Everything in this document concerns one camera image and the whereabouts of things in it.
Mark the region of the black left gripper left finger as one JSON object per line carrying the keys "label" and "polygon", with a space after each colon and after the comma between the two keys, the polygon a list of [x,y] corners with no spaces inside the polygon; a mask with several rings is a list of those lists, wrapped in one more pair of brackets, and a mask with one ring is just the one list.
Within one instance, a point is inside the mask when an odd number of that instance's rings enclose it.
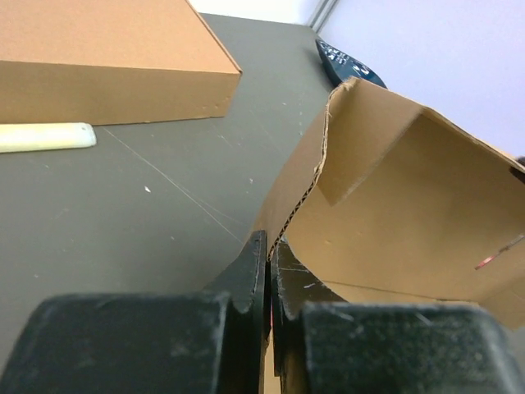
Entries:
{"label": "black left gripper left finger", "polygon": [[69,294],[30,315],[4,393],[261,393],[267,349],[267,234],[201,291]]}

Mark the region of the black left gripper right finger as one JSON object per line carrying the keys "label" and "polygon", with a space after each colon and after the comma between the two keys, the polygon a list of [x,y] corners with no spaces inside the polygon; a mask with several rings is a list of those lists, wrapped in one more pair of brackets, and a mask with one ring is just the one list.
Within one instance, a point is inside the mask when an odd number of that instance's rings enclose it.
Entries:
{"label": "black left gripper right finger", "polygon": [[466,305],[344,300],[279,243],[270,262],[284,393],[521,393],[501,326]]}

